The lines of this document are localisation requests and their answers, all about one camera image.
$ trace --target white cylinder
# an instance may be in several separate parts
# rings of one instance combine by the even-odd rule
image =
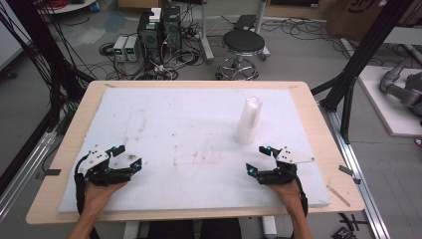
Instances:
[[[236,125],[235,139],[240,144],[251,144],[257,134],[260,124],[260,114],[263,102],[255,97],[247,98],[242,114]]]

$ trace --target human arm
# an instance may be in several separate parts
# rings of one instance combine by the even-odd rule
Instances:
[[[107,187],[87,182],[84,210],[68,239],[88,238],[112,194],[126,185],[126,182]]]
[[[283,185],[268,185],[279,195],[282,202],[286,205],[286,209],[292,218],[295,239],[312,238],[311,230],[308,225],[302,208],[300,190],[295,181]]]

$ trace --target white plastic part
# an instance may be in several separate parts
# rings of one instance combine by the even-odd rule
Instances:
[[[235,138],[238,143],[247,145],[254,141],[260,124],[262,105],[263,102],[258,98],[246,99],[235,132]]]
[[[100,164],[101,162],[106,161],[107,159],[108,154],[106,154],[102,148],[96,145],[93,150],[90,151],[87,159],[81,163],[79,173],[85,174],[88,170]]]
[[[302,153],[299,150],[295,150],[293,148],[284,147],[282,151],[276,158],[277,161],[286,162],[286,163],[301,163],[301,162],[311,162],[315,159],[308,154]]]
[[[277,237],[276,218],[274,216],[263,216],[263,231],[264,237],[267,239],[274,239]]]
[[[151,12],[154,14],[149,16],[149,22],[158,23],[161,19],[161,8],[151,8]]]

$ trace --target caster wheel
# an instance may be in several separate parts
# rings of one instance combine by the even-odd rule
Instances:
[[[217,80],[221,80],[221,79],[223,79],[223,74],[221,74],[221,73],[216,73],[216,74],[215,74],[215,78],[216,78]]]
[[[422,147],[422,138],[415,137],[413,141],[418,147]]]

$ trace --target wooden table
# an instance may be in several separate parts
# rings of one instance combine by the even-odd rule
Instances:
[[[58,208],[66,190],[73,163],[84,137],[102,101],[107,88],[184,88],[184,89],[282,89],[289,90],[297,107],[309,143],[318,159],[317,166],[326,185],[331,204],[310,208],[310,213],[347,212],[363,210],[364,204],[352,178],[338,170],[345,166],[330,131],[308,86],[303,82],[92,82],[75,114],[51,168],[62,169],[59,176],[47,176],[27,215],[30,224],[75,222],[77,213],[60,213]],[[287,214],[284,207],[268,208],[221,208],[188,210],[152,210],[105,213],[103,221],[159,220],[179,218],[241,217]]]

